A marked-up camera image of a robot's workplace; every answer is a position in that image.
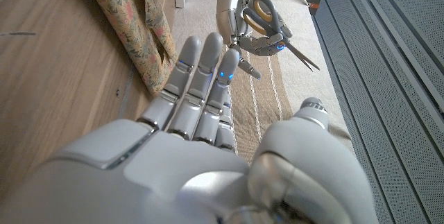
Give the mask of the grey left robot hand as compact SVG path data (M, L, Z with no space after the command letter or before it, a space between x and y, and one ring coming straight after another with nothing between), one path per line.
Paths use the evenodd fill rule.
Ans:
M216 22L225 45L256 56L275 55L293 35L271 0L216 0Z

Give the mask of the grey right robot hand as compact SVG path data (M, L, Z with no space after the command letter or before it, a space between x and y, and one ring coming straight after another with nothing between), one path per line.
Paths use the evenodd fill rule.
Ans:
M2 223L376 223L370 183L314 97L234 151L239 53L189 37L160 94L61 148L1 205Z

